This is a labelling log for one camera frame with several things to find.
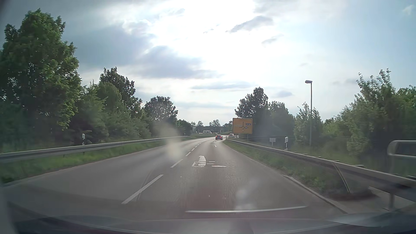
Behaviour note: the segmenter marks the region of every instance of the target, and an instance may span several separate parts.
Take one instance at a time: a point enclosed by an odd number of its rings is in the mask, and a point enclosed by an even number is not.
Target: metal guardrail
[[[160,137],[160,138],[132,140],[132,141],[123,141],[123,142],[109,142],[109,143],[101,143],[101,144],[87,144],[87,145],[77,145],[77,146],[68,146],[68,147],[51,148],[51,149],[36,149],[36,150],[27,150],[27,151],[19,151],[19,152],[2,153],[0,154],[0,162],[13,162],[13,161],[19,161],[23,159],[73,154],[73,153],[80,153],[80,152],[86,152],[86,151],[92,151],[92,150],[98,150],[98,149],[114,148],[114,147],[119,147],[119,146],[126,145],[126,144],[132,144],[132,143],[154,142],[154,141],[165,140],[165,139],[186,138],[186,137],[189,137],[189,136]]]
[[[231,140],[229,138],[227,140],[258,149],[272,151],[285,157],[302,160],[312,164],[318,164],[319,166],[323,165],[327,167],[335,167],[335,169],[339,171],[339,174],[344,183],[346,183],[345,178],[348,178],[351,180],[360,181],[363,184],[367,184],[373,188],[390,193],[389,210],[394,208],[394,196],[399,196],[416,202],[416,180],[414,179],[363,168],[361,165],[354,166],[351,164],[323,159],[320,157],[313,157],[262,145]]]

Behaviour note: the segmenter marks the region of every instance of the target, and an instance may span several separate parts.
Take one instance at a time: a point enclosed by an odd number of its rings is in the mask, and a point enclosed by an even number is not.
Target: road
[[[318,219],[342,214],[211,137],[28,178],[6,186],[5,194],[11,204],[46,216]],[[25,219],[14,206],[12,213],[15,220]]]

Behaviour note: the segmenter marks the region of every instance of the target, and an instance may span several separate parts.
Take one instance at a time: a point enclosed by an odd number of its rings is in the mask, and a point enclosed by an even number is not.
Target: grass
[[[192,138],[215,137],[216,134],[192,134]]]
[[[291,176],[322,195],[345,194],[346,189],[337,172],[319,166],[311,166],[304,161],[291,159],[278,153],[224,141],[230,148],[269,166],[283,175]]]
[[[134,143],[110,149],[100,149],[84,153],[51,156],[0,164],[0,177],[3,183],[32,177],[64,168],[96,162],[124,154],[139,152],[165,145],[165,141]]]

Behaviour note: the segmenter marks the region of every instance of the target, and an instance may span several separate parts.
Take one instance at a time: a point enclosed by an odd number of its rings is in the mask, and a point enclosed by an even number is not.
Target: direction sign
[[[253,119],[233,118],[233,133],[253,133]]]

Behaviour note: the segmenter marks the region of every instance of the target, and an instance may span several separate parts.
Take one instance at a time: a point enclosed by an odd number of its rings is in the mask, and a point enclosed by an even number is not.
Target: street lamp
[[[306,80],[305,83],[311,84],[311,113],[310,113],[309,146],[312,146],[312,81]]]

